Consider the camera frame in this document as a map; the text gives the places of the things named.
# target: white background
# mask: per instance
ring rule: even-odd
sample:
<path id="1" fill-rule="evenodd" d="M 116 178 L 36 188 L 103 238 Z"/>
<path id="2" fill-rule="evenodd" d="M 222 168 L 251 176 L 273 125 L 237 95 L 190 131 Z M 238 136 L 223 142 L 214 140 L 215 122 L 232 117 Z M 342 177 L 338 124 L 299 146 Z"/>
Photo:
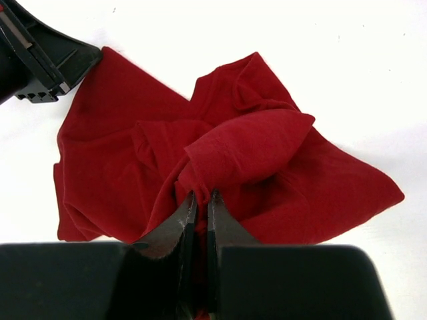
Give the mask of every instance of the white background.
<path id="1" fill-rule="evenodd" d="M 427 1 L 20 3 L 187 98 L 198 77 L 260 52 L 321 133 L 405 192 L 405 202 L 329 243 L 369 254 L 397 319 L 427 317 Z M 55 138 L 74 93 L 0 106 L 0 243 L 57 241 Z"/>

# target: black plastic housing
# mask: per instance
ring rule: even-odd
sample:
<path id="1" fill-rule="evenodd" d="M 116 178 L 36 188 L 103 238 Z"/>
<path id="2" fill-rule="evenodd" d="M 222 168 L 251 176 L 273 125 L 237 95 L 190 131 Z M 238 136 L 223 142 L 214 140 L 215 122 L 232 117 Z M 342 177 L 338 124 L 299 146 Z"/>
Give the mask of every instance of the black plastic housing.
<path id="1" fill-rule="evenodd" d="M 0 0 L 0 103 L 13 95 L 57 101 L 101 58 L 99 48 L 46 26 L 15 0 Z"/>

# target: black robotic claw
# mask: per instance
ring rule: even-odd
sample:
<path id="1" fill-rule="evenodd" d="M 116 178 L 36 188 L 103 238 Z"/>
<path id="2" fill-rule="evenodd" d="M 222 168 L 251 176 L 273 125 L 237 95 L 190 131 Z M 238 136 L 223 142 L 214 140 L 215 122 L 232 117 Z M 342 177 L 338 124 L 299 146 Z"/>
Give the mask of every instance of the black robotic claw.
<path id="1" fill-rule="evenodd" d="M 215 191 L 208 205 L 211 319 L 391 319 L 374 266 L 348 246 L 262 245 Z M 132 245 L 0 246 L 4 319 L 195 317 L 191 285 L 197 203 L 187 196 Z"/>
<path id="2" fill-rule="evenodd" d="M 0 0 L 0 104 L 13 95 L 57 101 L 101 57 L 98 48 L 49 28 L 15 0 Z"/>

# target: red t-shirt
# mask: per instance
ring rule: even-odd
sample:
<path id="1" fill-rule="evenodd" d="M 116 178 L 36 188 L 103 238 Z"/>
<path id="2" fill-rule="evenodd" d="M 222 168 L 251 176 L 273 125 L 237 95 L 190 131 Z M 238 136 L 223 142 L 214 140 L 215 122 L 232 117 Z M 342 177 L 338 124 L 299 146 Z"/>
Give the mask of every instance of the red t-shirt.
<path id="1" fill-rule="evenodd" d="M 258 53 L 190 101 L 109 48 L 58 134 L 58 237 L 134 242 L 213 188 L 263 243 L 319 243 L 401 202 L 387 175 L 325 140 Z M 205 229 L 200 217 L 199 232 Z"/>

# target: fabric fold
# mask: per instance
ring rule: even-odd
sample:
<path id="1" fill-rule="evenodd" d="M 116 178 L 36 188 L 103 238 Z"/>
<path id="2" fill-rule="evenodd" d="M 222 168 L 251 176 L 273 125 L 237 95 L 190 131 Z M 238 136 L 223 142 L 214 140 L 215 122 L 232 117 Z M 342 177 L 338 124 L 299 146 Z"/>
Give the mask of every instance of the fabric fold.
<path id="1" fill-rule="evenodd" d="M 58 238 L 131 242 L 145 231 L 163 181 L 133 149 L 135 122 L 190 117 L 188 101 L 109 47 L 79 87 L 58 132 L 53 178 Z"/>
<path id="2" fill-rule="evenodd" d="M 240 72 L 233 82 L 234 107 L 241 111 L 262 109 L 295 109 L 299 110 L 288 90 L 267 66 L 258 52 L 225 65 L 225 70 L 237 67 Z"/>
<path id="3" fill-rule="evenodd" d="M 133 131 L 137 158 L 166 180 L 185 155 L 184 148 L 211 129 L 200 120 L 137 121 Z"/>
<path id="4" fill-rule="evenodd" d="M 213 189 L 267 179 L 287 165 L 313 122 L 311 115 L 282 109 L 226 121 L 185 148 L 190 162 L 178 181 L 187 192 L 201 190 L 206 204 Z"/>

